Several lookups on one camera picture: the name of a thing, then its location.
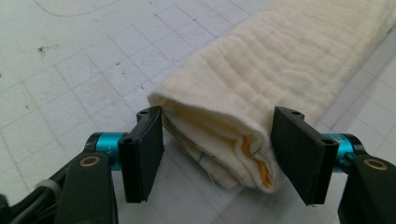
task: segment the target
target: black cable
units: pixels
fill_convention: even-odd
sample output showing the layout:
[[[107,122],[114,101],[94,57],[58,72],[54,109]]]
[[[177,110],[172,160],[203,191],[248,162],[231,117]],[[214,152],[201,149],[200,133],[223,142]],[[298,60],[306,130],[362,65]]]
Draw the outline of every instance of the black cable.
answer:
[[[56,172],[54,175],[52,175],[49,179],[55,181],[59,187],[64,186],[64,180],[66,179],[66,174],[69,168],[69,163],[67,163],[62,169],[60,169],[58,172]]]
[[[35,189],[32,193],[26,196],[22,201],[16,203],[11,207],[11,214],[13,217],[19,215],[25,210],[30,204],[32,204],[42,193],[44,188]]]
[[[54,202],[54,195],[50,189],[44,191],[26,209],[19,213],[11,224],[33,223],[37,215]]]
[[[35,222],[32,224],[47,224],[53,223],[56,215],[56,211],[58,209],[58,204],[54,204],[52,206],[44,209],[35,219]]]

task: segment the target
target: white towel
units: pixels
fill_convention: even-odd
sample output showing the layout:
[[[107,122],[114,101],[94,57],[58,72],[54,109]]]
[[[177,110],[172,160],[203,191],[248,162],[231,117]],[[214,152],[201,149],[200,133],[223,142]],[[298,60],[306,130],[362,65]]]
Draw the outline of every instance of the white towel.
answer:
[[[314,124],[396,22],[395,0],[275,0],[194,53],[148,98],[224,187],[273,192],[274,106]]]

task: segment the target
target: cream cloth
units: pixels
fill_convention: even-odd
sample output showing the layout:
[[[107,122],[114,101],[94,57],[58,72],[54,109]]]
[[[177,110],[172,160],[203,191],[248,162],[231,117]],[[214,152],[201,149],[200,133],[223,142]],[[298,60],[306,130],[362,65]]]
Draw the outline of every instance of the cream cloth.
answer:
[[[396,22],[395,0],[275,0],[194,53],[148,98],[224,187],[273,192],[274,106],[315,122]]]

